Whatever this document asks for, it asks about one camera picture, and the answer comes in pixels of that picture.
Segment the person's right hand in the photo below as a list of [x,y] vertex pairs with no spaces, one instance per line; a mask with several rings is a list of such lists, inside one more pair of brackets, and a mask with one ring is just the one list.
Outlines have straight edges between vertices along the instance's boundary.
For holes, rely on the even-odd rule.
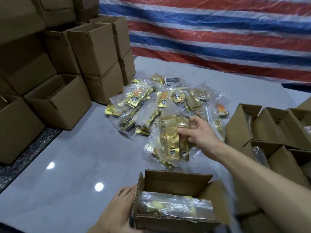
[[181,135],[190,137],[196,146],[201,149],[203,154],[217,161],[216,154],[224,143],[216,136],[207,121],[198,116],[193,116],[190,120],[194,122],[196,126],[192,126],[191,128],[193,129],[179,128],[178,132]]

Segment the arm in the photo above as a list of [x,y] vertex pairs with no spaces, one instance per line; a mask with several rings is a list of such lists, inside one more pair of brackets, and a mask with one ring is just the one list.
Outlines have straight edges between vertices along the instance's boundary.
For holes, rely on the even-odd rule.
[[179,129],[189,136],[209,158],[225,166],[241,181],[252,197],[284,232],[309,232],[311,229],[311,191],[255,162],[222,143],[203,119],[191,118],[196,129]]

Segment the red stripe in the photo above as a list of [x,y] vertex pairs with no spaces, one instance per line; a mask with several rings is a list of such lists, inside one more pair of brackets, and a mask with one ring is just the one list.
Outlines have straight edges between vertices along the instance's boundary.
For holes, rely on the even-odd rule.
[[164,35],[173,39],[205,43],[223,43],[283,50],[311,51],[311,39],[270,37],[255,34],[222,33],[211,31],[164,28],[149,23],[127,21],[128,29]]
[[289,69],[274,69],[258,66],[244,66],[225,62],[208,61],[198,57],[160,50],[132,47],[134,55],[157,58],[165,61],[193,64],[227,73],[258,75],[311,83],[311,72]]
[[311,15],[311,3],[273,0],[120,0],[138,4],[204,10],[255,11],[287,15]]

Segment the hand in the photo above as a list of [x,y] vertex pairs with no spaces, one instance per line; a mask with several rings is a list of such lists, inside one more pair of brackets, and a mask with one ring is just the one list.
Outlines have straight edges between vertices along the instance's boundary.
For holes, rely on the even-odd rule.
[[112,198],[97,223],[87,233],[142,233],[130,227],[129,215],[134,202],[136,185],[125,186]]
[[217,161],[216,153],[219,152],[220,147],[224,145],[224,143],[220,141],[207,121],[198,116],[193,116],[190,120],[194,122],[196,126],[192,125],[190,127],[191,129],[179,128],[178,132],[181,135],[188,136],[189,140],[193,140],[203,154]]

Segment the forearm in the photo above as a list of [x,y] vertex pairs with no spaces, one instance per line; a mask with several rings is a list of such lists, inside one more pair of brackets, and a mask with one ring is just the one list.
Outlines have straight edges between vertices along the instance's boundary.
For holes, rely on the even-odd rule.
[[311,229],[311,191],[226,144],[216,152],[217,161],[241,181],[281,230],[299,233]]

